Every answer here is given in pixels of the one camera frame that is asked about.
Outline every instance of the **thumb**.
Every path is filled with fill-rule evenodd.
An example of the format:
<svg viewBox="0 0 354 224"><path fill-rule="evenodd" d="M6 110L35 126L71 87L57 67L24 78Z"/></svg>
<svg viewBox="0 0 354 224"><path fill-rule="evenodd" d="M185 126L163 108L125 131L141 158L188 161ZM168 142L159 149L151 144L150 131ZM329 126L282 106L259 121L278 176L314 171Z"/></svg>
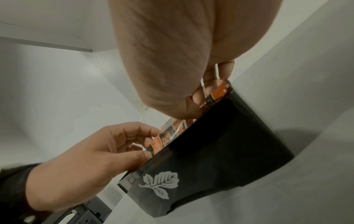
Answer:
<svg viewBox="0 0 354 224"><path fill-rule="evenodd" d="M115 176L125 171L136 170L152 157L148 151L130 151L111 156L114 160L112 169Z"/></svg>
<svg viewBox="0 0 354 224"><path fill-rule="evenodd" d="M176 102L162 109L156 109L176 119L197 119L202 115L199 106L193 102L191 97L187 97L182 101Z"/></svg>

